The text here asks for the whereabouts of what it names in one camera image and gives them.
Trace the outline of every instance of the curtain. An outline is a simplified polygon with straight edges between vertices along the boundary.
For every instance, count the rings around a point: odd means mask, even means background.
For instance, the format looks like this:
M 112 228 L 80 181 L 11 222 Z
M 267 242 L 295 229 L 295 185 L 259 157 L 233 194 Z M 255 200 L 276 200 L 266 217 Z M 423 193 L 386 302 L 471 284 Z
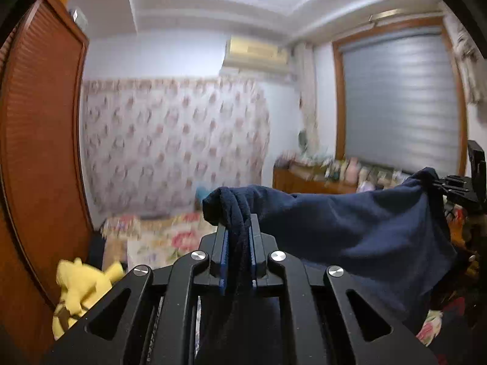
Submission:
M 314 154 L 320 148 L 316 118 L 316 68 L 313 48 L 299 43 L 294 48 L 296 69 L 301 89 L 300 108 L 303 113 L 304 129 L 308 137 L 308 152 Z
M 93 202 L 112 214 L 193 210 L 197 186 L 261 183 L 269 112 L 250 79 L 84 83 Z
M 454 45 L 455 58 L 462 73 L 467 103 L 487 102 L 487 63 L 455 14 L 440 4 L 444 23 Z
M 440 26 L 394 31 L 340 47 L 345 155 L 408 172 L 456 174 L 458 98 Z

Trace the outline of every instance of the metal screw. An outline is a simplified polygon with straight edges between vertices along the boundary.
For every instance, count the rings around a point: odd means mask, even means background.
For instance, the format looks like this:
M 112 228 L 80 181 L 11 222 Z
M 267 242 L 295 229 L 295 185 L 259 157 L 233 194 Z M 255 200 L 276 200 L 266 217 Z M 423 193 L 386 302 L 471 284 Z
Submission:
M 337 265 L 330 266 L 328 268 L 328 274 L 332 277 L 342 277 L 343 276 L 343 268 Z
M 276 262 L 281 262 L 286 259 L 286 253 L 283 251 L 274 251 L 271 253 L 271 258 Z
M 133 274 L 136 276 L 145 276 L 147 273 L 149 273 L 149 268 L 145 265 L 139 265 L 133 268 Z
M 191 258 L 193 258 L 195 261 L 202 261 L 203 259 L 206 258 L 206 252 L 200 250 L 193 251 L 191 253 Z

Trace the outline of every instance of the black clamp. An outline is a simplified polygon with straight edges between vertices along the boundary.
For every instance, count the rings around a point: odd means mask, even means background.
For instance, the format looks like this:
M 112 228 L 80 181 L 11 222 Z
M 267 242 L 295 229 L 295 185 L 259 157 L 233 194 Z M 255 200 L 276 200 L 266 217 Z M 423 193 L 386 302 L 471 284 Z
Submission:
M 437 363 L 343 268 L 311 268 L 279 251 L 254 214 L 249 239 L 254 294 L 279 297 L 287 363 Z M 172 266 L 137 266 L 54 344 L 43 364 L 193 364 L 197 298 L 225 292 L 227 254 L 228 232 L 220 225 Z
M 449 201 L 462 206 L 469 214 L 487 213 L 485 153 L 474 140 L 468 140 L 468 158 L 472 178 L 446 176 L 444 179 L 434 181 L 433 185 Z

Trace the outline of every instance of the wooden wardrobe door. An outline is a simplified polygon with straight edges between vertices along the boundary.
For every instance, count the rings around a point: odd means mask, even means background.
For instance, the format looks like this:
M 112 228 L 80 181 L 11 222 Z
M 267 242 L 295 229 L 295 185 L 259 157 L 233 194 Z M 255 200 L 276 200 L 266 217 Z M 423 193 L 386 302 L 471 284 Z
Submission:
M 85 258 L 92 227 L 79 166 L 79 89 L 87 38 L 59 0 L 19 25 L 2 82 L 2 182 L 16 237 L 53 303 L 60 259 Z
M 16 28 L 0 48 L 0 80 L 15 32 Z M 15 348 L 30 363 L 38 363 L 54 342 L 53 309 L 37 289 L 22 254 L 17 251 L 3 207 L 0 207 L 0 260 L 0 328 L 4 328 Z

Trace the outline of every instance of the pikachu plush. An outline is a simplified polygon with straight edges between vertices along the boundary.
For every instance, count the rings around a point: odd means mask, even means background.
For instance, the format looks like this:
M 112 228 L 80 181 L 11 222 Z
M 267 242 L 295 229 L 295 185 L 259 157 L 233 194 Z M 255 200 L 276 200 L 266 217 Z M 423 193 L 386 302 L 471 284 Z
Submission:
M 59 261 L 56 282 L 61 287 L 61 298 L 54 311 L 54 339 L 59 339 L 123 276 L 120 262 L 102 272 L 83 265 L 79 258 L 74 262 Z

